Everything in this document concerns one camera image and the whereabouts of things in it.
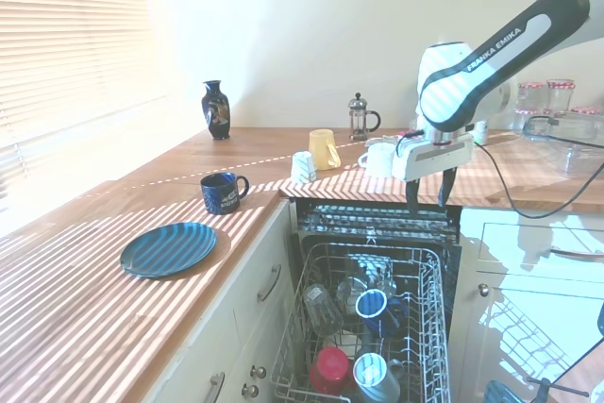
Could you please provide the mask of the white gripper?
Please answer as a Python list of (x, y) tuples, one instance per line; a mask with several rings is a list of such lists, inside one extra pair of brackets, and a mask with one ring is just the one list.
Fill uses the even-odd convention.
[(473, 137), (464, 133), (447, 144), (434, 144), (423, 137), (401, 138), (395, 146), (392, 175), (407, 182), (405, 196), (411, 213), (419, 211), (418, 191), (420, 179), (443, 172), (438, 195), (438, 205), (443, 208), (453, 189), (457, 168), (472, 158)]

